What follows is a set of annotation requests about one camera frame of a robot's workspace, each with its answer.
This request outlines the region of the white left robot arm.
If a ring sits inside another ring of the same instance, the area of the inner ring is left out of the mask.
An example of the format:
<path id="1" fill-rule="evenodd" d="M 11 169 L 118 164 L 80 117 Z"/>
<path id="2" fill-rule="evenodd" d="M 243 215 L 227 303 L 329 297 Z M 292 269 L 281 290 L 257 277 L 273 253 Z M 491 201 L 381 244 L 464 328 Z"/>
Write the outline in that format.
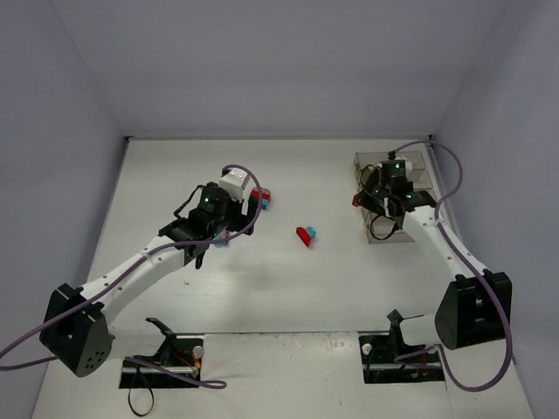
<path id="1" fill-rule="evenodd" d="M 206 251 L 232 237 L 251 235 L 261 210 L 262 192 L 250 195 L 226 180 L 195 189 L 198 204 L 187 216 L 179 206 L 173 220 L 136 255 L 79 287 L 59 286 L 51 295 L 40 342 L 74 375 L 85 377 L 110 357 L 116 339 L 110 327 L 119 314 L 159 280 L 188 264 L 200 269 Z"/>

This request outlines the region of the red rounded lego brick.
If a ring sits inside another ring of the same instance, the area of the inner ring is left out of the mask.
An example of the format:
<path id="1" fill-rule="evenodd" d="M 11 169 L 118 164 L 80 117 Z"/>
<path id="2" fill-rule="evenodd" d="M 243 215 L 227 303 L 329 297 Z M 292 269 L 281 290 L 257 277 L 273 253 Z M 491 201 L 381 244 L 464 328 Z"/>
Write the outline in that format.
<path id="1" fill-rule="evenodd" d="M 307 234 L 306 227 L 297 227 L 296 228 L 296 235 L 298 236 L 298 238 L 301 240 L 301 242 L 307 247 L 309 248 L 313 242 L 313 240 L 309 237 L 309 235 Z"/>

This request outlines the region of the small teal lego cube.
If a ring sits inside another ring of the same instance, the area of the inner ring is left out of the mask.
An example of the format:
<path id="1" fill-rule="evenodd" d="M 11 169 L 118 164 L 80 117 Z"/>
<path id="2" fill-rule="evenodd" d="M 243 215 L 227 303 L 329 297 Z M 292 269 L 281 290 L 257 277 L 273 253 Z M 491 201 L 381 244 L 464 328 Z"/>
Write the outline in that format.
<path id="1" fill-rule="evenodd" d="M 315 238 L 316 238 L 316 231 L 315 231 L 315 229 L 314 229 L 312 226 L 307 226 L 307 227 L 305 228 L 305 230 L 306 230 L 307 234 L 309 235 L 309 237 L 310 237 L 312 240 L 315 240 Z"/>

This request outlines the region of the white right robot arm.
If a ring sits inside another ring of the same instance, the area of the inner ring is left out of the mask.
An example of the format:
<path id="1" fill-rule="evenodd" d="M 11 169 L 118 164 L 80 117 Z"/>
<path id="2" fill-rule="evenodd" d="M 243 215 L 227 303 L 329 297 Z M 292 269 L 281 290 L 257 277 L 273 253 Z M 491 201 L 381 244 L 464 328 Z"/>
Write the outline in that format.
<path id="1" fill-rule="evenodd" d="M 353 205 L 394 222 L 419 245 L 442 281 L 434 314 L 401 321 L 409 346 L 441 344 L 449 350 L 504 339 L 510 319 L 512 282 L 492 272 L 469 254 L 445 220 L 429 192 L 415 190 L 407 178 L 406 161 L 387 160 L 372 169 Z"/>

